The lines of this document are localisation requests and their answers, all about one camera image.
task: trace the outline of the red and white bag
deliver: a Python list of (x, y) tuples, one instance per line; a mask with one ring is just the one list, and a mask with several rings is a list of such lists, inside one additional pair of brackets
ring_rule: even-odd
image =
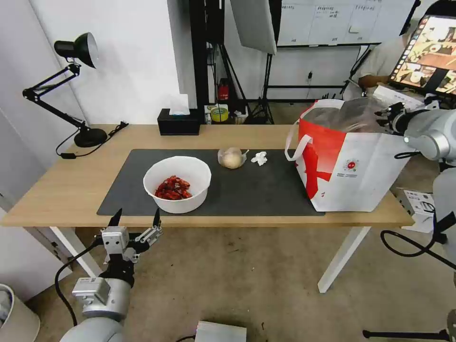
[[(307, 195), (317, 211), (373, 211), (390, 189), (408, 159), (394, 159), (414, 151), (403, 137), (384, 133), (346, 133), (303, 118), (315, 108), (342, 107), (342, 100), (318, 100), (293, 124), (285, 156), (294, 161)], [(299, 144), (288, 149), (299, 124)]]

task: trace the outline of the person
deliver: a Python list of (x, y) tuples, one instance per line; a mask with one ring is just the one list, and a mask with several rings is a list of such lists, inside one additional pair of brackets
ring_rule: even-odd
[(387, 83), (410, 38), (410, 33), (376, 46), (358, 70), (358, 84), (363, 89)]
[[(445, 16), (448, 13), (456, 13), (456, 1), (438, 0), (434, 2), (427, 10), (425, 15)], [(376, 87), (378, 83), (387, 83), (389, 76), (400, 59), (400, 56), (408, 44), (410, 35), (418, 25), (417, 20), (412, 20), (411, 27), (407, 33), (398, 38), (382, 43), (376, 46), (361, 68), (358, 70), (358, 84), (361, 88)]]

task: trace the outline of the white shirt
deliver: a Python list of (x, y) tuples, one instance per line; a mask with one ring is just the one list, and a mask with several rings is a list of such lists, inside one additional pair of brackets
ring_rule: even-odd
[(403, 36), (376, 46), (358, 70), (354, 81), (357, 82), (359, 78), (367, 75), (390, 75), (404, 50)]

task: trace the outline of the table leg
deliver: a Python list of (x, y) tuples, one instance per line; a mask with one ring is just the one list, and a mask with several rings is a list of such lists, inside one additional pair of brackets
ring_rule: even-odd
[[(50, 228), (73, 256), (81, 253), (86, 248), (72, 228)], [(100, 275), (101, 268), (92, 258), (90, 253), (78, 258), (77, 261), (90, 277), (97, 277)]]
[(318, 290), (320, 293), (326, 293), (337, 275), (342, 271), (343, 267), (360, 245), (361, 241), (369, 232), (370, 227), (353, 227), (348, 233), (341, 247), (337, 251), (331, 263), (324, 272), (322, 278), (318, 282)]

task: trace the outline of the plastic bag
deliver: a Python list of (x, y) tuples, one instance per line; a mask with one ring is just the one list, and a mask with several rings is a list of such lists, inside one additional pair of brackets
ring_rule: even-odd
[(247, 160), (247, 150), (242, 154), (241, 150), (237, 147), (230, 147), (229, 149), (220, 149), (217, 153), (217, 160), (219, 164), (228, 169), (240, 168)]
[(342, 107), (315, 108), (303, 119), (313, 124), (342, 131), (385, 133), (376, 119), (375, 112), (384, 109), (385, 105), (372, 97), (362, 97), (345, 101)]

